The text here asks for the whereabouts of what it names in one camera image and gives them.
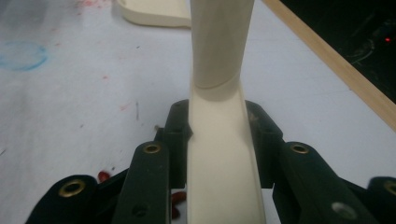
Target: wooden plank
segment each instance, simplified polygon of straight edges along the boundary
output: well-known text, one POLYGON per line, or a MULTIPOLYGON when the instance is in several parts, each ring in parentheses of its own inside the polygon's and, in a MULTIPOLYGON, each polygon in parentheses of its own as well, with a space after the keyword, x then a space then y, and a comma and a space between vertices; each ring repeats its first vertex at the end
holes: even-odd
POLYGON ((262 0, 339 76, 374 112, 396 132, 396 104, 327 44, 279 0, 262 0))

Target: white table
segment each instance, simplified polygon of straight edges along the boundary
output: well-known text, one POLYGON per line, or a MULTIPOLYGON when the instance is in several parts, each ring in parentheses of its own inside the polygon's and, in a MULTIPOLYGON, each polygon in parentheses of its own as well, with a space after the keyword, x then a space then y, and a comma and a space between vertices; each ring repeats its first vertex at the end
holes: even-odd
MULTIPOLYGON (((311 145, 341 177, 366 187, 373 176, 396 176, 395 132, 255 4, 246 98, 286 141, 311 145)), ((189 98, 190 33, 131 24, 111 0, 2 1, 0 222, 23 223, 66 176, 126 169, 170 105, 189 98)), ((268 223, 279 223, 271 190, 263 197, 268 223)))

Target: cream plastic part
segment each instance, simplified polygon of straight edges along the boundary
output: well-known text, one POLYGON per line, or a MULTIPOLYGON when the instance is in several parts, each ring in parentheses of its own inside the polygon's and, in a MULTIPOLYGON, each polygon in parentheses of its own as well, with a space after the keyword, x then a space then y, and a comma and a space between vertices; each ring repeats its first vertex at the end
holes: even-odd
POLYGON ((265 223, 239 72, 253 0, 191 0, 189 224, 265 223))
POLYGON ((170 27, 191 27, 185 0, 117 0, 122 16, 130 22, 170 27))
POLYGON ((213 88, 239 76, 253 0, 191 0, 195 85, 213 88))

